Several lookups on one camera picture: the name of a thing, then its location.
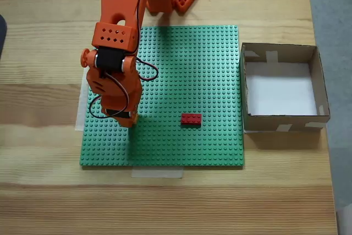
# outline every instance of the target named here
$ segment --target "tape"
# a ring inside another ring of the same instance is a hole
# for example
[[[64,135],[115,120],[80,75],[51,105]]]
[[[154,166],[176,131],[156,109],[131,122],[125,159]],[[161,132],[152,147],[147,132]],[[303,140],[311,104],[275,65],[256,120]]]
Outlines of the tape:
[[[277,51],[266,51],[266,62],[267,63],[277,63],[278,62],[278,52]]]
[[[320,106],[319,106],[319,115],[320,115],[320,116],[325,116],[325,112],[324,112],[324,107],[323,107],[323,105],[320,105]]]
[[[244,56],[248,57],[259,57],[254,51],[244,51]]]
[[[291,128],[292,124],[280,124],[276,131],[277,132],[288,132]]]
[[[79,101],[78,101],[78,109],[77,109],[77,117],[76,117],[76,125],[75,130],[83,131],[84,128],[84,120],[86,117],[86,109],[87,109],[87,99],[89,93],[89,84],[87,82],[87,72],[89,68],[86,67],[83,69],[82,83],[81,83],[81,91],[79,93]]]
[[[305,127],[324,128],[325,127],[325,123],[324,122],[308,122],[308,123],[306,123]]]
[[[181,178],[183,166],[134,166],[132,177],[139,178]]]

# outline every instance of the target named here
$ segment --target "open cardboard box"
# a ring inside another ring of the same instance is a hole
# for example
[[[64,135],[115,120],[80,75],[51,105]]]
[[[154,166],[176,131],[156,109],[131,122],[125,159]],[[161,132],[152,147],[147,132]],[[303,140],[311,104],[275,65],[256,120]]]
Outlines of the open cardboard box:
[[[240,72],[246,131],[313,131],[330,119],[316,46],[243,43]]]

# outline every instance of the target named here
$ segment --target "cable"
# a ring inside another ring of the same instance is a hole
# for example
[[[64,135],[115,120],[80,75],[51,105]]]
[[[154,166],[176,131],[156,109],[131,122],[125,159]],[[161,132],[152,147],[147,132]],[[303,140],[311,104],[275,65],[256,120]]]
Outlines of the cable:
[[[153,69],[156,71],[156,75],[153,76],[153,77],[150,77],[150,78],[144,78],[144,77],[141,77],[140,74],[138,74],[138,76],[139,76],[139,78],[140,78],[141,80],[143,80],[143,81],[151,81],[151,80],[154,80],[154,79],[156,79],[156,78],[158,77],[158,75],[159,75],[159,70],[158,70],[158,68],[157,68],[155,65],[153,65],[153,64],[151,64],[151,63],[147,63],[147,62],[145,62],[145,61],[142,61],[142,60],[141,60],[140,58],[138,58],[138,57],[136,57],[136,60],[137,60],[138,62],[142,63],[142,64],[145,64],[145,65],[147,65],[147,66],[150,66],[151,68],[153,68]]]
[[[141,0],[137,0],[137,10],[136,10],[137,29],[138,29],[138,38],[137,38],[137,41],[138,41],[138,42],[137,42],[136,49],[134,50],[134,52],[133,52],[133,53],[127,53],[126,55],[133,55],[133,54],[135,54],[135,53],[137,52],[138,48],[139,48],[140,35],[141,35],[141,29],[140,29],[140,26],[139,26],[139,4],[140,4],[140,1],[141,1]],[[145,62],[145,61],[142,61],[142,60],[139,59],[137,56],[136,56],[136,60],[137,60],[138,62],[142,63],[142,64],[145,64],[145,65],[148,65],[148,66],[152,67],[152,68],[156,71],[156,75],[153,76],[153,77],[151,77],[151,78],[144,78],[144,77],[141,77],[141,76],[138,74],[138,76],[139,76],[139,78],[140,78],[141,80],[144,80],[144,81],[151,81],[151,80],[154,80],[154,79],[156,79],[156,78],[158,77],[159,70],[158,70],[158,68],[157,68],[155,65],[153,65],[153,64],[151,64],[151,63],[147,63],[147,62]],[[90,112],[90,114],[91,114],[93,117],[98,118],[98,119],[106,119],[106,118],[115,117],[115,116],[117,116],[118,114],[120,114],[121,112],[125,111],[125,109],[127,108],[128,104],[129,104],[129,96],[128,96],[128,93],[127,93],[126,89],[124,88],[124,86],[123,86],[115,77],[113,77],[112,75],[110,75],[110,74],[108,74],[108,73],[105,73],[105,76],[106,76],[107,78],[109,78],[111,81],[113,81],[113,82],[121,89],[121,91],[124,93],[125,98],[126,98],[126,105],[125,105],[125,107],[124,107],[122,110],[116,112],[116,113],[113,114],[113,115],[104,116],[104,117],[96,116],[95,114],[92,113],[92,106],[93,106],[93,104],[94,104],[97,100],[99,100],[99,99],[102,97],[102,95],[98,95],[98,96],[96,96],[96,97],[90,102],[90,104],[89,104],[89,112]]]
[[[132,53],[127,53],[127,55],[134,55],[139,48],[139,42],[140,42],[140,38],[141,38],[141,28],[139,25],[139,4],[140,4],[141,0],[137,0],[137,10],[136,10],[136,18],[137,18],[137,29],[138,29],[138,37],[137,37],[137,45],[136,48],[133,50]]]
[[[109,78],[111,81],[113,81],[113,82],[121,89],[121,91],[123,92],[123,94],[125,95],[125,98],[126,98],[126,105],[125,105],[125,107],[124,107],[122,110],[116,112],[115,114],[112,114],[112,115],[110,115],[110,116],[105,116],[105,117],[99,117],[99,116],[96,116],[95,114],[92,113],[92,106],[93,106],[93,104],[94,104],[97,100],[99,100],[99,99],[102,97],[102,95],[96,96],[96,97],[90,102],[90,104],[89,104],[89,113],[90,113],[93,117],[99,118],[99,119],[112,118],[112,117],[117,116],[117,115],[120,114],[121,112],[125,111],[125,109],[128,107],[129,101],[130,101],[130,98],[129,98],[129,96],[128,96],[128,93],[127,93],[126,89],[123,87],[123,85],[122,85],[115,77],[113,77],[112,75],[110,75],[110,74],[108,74],[108,73],[105,73],[105,76],[106,76],[107,78]]]

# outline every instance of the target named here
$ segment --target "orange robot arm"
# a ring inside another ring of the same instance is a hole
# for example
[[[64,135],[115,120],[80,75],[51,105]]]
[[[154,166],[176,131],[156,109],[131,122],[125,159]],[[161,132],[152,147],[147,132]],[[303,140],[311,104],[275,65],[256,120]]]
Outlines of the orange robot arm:
[[[99,94],[92,100],[90,109],[101,99],[102,112],[106,115],[97,117],[91,113],[94,117],[115,118],[122,127],[132,127],[137,122],[142,86],[136,60],[145,62],[139,60],[136,54],[145,8],[148,6],[151,12],[171,12],[177,8],[182,12],[192,2],[101,0],[101,19],[96,24],[92,40],[96,50],[84,49],[81,55],[81,65],[90,68],[87,81],[92,91]],[[125,25],[117,25],[121,20],[125,21]]]

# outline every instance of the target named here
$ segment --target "wooden table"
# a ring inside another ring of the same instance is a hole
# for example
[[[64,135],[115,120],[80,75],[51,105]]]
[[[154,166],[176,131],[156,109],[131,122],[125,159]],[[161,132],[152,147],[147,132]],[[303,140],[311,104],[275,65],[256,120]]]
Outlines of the wooden table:
[[[187,168],[182,179],[82,170],[79,59],[100,0],[0,0],[0,11],[0,234],[336,234],[325,130],[247,134],[243,170]],[[310,0],[197,0],[170,23],[315,44]]]

